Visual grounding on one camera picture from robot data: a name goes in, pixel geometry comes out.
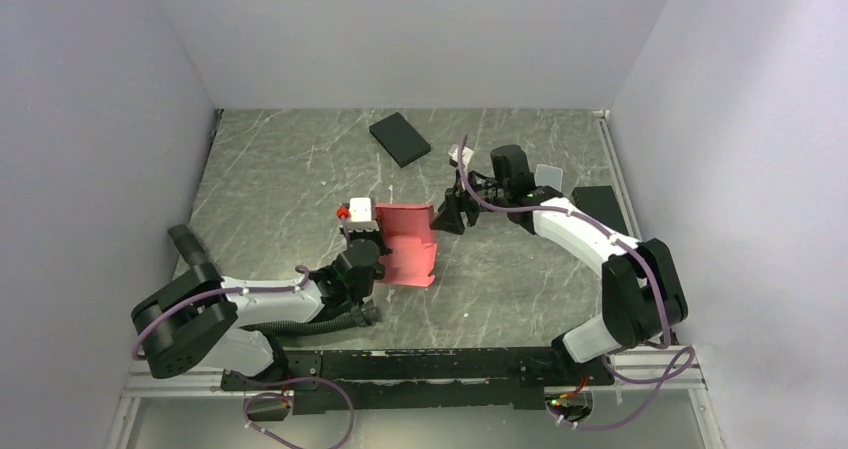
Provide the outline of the red paper box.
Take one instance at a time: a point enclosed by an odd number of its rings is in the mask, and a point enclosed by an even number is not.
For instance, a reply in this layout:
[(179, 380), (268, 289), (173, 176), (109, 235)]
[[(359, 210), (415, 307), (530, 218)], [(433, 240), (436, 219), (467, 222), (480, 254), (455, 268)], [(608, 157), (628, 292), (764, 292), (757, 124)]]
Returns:
[(376, 214), (390, 249), (380, 257), (385, 267), (383, 284), (427, 288), (433, 274), (438, 244), (430, 227), (434, 217), (429, 204), (377, 203)]

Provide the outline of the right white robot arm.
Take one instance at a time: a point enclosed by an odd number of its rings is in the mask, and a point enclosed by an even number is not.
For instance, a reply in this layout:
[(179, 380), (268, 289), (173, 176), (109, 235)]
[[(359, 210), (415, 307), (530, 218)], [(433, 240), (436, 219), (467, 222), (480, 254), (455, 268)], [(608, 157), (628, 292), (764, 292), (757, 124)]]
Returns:
[(552, 342), (557, 380), (574, 384), (588, 373), (590, 361), (668, 336), (687, 318), (688, 303), (664, 242), (640, 241), (588, 215), (562, 193), (562, 170), (544, 164), (530, 168), (518, 145), (491, 151), (491, 176), (469, 170), (472, 156), (464, 144), (451, 148), (455, 181), (432, 229), (461, 235), (481, 213), (503, 213), (578, 258), (600, 279), (599, 313)]

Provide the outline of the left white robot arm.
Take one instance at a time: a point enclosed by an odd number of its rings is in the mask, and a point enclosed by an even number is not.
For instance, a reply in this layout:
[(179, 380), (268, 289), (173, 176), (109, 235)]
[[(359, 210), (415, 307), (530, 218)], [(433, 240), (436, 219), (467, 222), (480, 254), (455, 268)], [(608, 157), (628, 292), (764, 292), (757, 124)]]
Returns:
[(249, 376), (264, 389), (279, 386), (288, 371), (280, 338), (368, 327), (380, 318), (370, 297), (390, 252), (381, 222), (344, 215), (340, 232), (345, 247), (331, 263), (298, 265), (291, 280), (244, 280), (222, 275), (187, 225), (169, 228), (187, 269), (132, 310), (132, 358), (157, 379), (204, 366)]

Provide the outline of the black flat box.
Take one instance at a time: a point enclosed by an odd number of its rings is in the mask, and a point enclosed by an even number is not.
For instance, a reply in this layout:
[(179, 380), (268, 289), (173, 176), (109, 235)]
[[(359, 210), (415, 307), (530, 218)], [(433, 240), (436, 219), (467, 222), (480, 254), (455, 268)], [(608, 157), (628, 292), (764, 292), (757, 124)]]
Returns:
[(430, 143), (399, 112), (371, 124), (369, 133), (400, 168), (432, 150)]

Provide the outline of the clear plastic case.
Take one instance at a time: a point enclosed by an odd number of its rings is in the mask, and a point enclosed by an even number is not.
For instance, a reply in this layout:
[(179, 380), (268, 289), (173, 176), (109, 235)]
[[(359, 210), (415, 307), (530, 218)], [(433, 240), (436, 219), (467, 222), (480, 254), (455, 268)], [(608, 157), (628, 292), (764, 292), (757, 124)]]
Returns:
[(538, 164), (534, 171), (534, 182), (537, 186), (547, 186), (556, 191), (561, 191), (563, 176), (562, 168)]

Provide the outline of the black ridged tray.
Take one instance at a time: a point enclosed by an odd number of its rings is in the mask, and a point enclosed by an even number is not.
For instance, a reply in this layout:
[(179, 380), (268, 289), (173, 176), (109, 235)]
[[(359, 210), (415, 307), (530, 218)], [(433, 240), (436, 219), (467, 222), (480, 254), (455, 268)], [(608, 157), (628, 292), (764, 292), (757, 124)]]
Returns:
[(630, 236), (612, 186), (578, 186), (572, 190), (571, 197), (574, 205), (588, 216), (616, 232)]

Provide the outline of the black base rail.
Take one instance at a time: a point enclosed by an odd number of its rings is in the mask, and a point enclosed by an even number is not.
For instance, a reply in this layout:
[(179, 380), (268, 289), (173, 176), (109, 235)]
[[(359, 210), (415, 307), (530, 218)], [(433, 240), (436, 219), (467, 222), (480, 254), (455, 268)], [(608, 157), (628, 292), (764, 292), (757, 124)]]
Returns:
[(220, 388), (246, 393), (288, 389), (297, 415), (344, 410), (344, 399), (318, 383), (330, 380), (355, 408), (412, 409), (510, 406), (541, 410), (559, 389), (607, 387), (613, 377), (599, 359), (573, 365), (547, 347), (290, 351), (286, 369), (269, 369), (248, 381), (226, 372)]

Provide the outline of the aluminium frame rail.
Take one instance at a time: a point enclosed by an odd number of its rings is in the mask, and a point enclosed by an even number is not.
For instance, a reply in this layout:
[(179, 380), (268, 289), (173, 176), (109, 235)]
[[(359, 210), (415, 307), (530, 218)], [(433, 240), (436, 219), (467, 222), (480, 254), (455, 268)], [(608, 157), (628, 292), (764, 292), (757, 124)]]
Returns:
[(575, 402), (610, 390), (685, 390), (709, 448), (722, 448), (717, 419), (695, 356), (677, 346), (637, 348), (572, 368), (558, 367), (543, 347), (404, 350), (294, 350), (280, 377), (249, 379), (235, 371), (196, 367), (156, 379), (144, 365), (130, 371), (107, 439), (109, 448), (128, 445), (145, 398), (234, 396), (262, 392), (289, 400), (297, 414), (354, 408), (422, 409), (509, 405), (536, 410), (553, 400)]

